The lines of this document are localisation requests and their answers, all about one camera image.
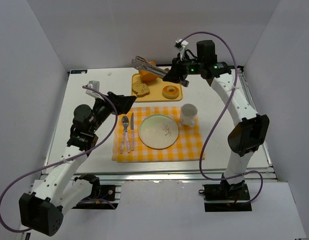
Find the metal serving tongs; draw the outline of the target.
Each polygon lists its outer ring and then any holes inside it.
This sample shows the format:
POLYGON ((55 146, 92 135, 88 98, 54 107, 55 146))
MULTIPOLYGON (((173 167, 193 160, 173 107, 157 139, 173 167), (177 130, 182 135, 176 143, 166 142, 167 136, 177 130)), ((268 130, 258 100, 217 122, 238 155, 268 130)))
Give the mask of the metal serving tongs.
MULTIPOLYGON (((160 77, 161 79, 163 79, 163 77, 167 74, 164 72, 163 69, 157 67, 156 65, 151 64, 141 56, 136 56, 135 58, 133 58, 131 60, 131 64, 134 69, 152 73, 157 77, 160 77)), ((179 85, 182 85, 183 87, 187 88, 189 84, 179 84, 179 85)))

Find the sliced toast bread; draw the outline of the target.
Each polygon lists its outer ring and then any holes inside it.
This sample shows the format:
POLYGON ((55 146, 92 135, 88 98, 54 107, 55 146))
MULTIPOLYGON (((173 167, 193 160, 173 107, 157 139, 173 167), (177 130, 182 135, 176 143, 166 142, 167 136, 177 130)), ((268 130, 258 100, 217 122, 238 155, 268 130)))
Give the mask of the sliced toast bread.
POLYGON ((132 91, 136 94, 137 98, 141 98, 150 94, 149 87, 141 80, 134 82, 131 88, 132 91))

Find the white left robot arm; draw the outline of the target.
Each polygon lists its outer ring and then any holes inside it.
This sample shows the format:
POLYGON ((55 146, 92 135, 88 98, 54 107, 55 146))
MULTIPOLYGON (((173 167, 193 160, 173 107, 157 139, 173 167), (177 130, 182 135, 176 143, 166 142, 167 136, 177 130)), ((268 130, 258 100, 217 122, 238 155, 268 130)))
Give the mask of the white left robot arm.
POLYGON ((93 107, 81 104, 74 109, 61 164, 55 166, 32 193, 24 193, 19 199, 22 225, 49 237, 57 233, 66 213, 100 185, 98 177, 86 174, 77 177, 71 188, 66 188, 96 146, 95 132, 111 114, 127 114, 136 99, 133 95, 108 92, 104 99, 96 97, 93 107))

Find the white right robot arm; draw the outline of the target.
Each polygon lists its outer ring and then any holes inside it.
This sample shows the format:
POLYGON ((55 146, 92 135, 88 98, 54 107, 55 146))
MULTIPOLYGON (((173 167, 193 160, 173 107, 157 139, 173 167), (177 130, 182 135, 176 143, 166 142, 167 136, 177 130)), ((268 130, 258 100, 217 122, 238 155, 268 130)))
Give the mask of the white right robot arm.
POLYGON ((221 183, 228 191, 237 190, 244 184, 244 174, 251 157, 265 141, 270 120, 267 115, 260 115, 236 88, 230 67, 224 61, 217 60, 212 40, 197 42, 197 55, 193 57, 187 54, 187 41, 177 40, 175 47, 179 53, 172 59, 171 68, 163 81, 187 87, 187 76, 199 75, 223 101, 234 129, 227 137, 231 153, 221 183))

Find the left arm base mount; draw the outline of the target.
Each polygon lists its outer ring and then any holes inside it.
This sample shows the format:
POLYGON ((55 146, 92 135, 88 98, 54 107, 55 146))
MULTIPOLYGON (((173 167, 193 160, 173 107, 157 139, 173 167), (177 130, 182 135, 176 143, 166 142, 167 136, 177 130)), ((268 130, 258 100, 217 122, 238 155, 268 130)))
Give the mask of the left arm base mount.
POLYGON ((116 210, 119 197, 116 196, 118 186, 113 184, 101 184, 100 178, 92 174, 83 174, 74 178, 78 181, 88 182, 92 188, 87 197, 78 202, 73 209, 80 210, 116 210))

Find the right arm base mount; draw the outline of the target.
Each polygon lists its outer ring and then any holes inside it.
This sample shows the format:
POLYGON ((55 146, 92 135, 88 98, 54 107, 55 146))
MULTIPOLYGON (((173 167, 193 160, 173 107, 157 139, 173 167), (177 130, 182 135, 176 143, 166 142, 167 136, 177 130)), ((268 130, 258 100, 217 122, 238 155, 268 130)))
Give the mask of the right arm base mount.
POLYGON ((227 180, 218 184, 205 184, 198 193, 203 196, 205 212, 252 211, 249 189, 244 180, 237 184, 229 184, 227 180))

